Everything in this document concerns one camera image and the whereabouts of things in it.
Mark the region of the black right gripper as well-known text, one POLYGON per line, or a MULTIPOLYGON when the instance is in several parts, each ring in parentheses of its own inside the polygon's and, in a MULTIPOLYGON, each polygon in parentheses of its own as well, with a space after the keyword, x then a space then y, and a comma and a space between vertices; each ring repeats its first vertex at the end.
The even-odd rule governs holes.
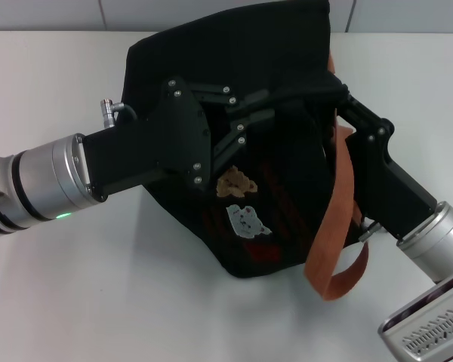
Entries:
POLYGON ((347 146, 360 210, 393 237, 404 238, 434 214, 437 200, 390 157, 392 122, 359 102, 345 84, 335 108, 356 129, 347 146))

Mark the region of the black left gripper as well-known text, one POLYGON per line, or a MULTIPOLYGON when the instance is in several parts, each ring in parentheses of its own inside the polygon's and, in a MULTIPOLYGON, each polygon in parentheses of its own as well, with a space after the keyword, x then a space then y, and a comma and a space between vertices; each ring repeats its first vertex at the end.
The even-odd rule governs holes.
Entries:
POLYGON ((84 137, 94 196, 164 179, 205 191, 247 146, 248 132, 273 126, 275 111, 262 109, 268 90, 240 97, 228 85, 187 84, 179 76, 174 82, 162 85, 157 106, 144 119, 84 137), (200 104, 224 107, 209 110, 209 127, 200 104))

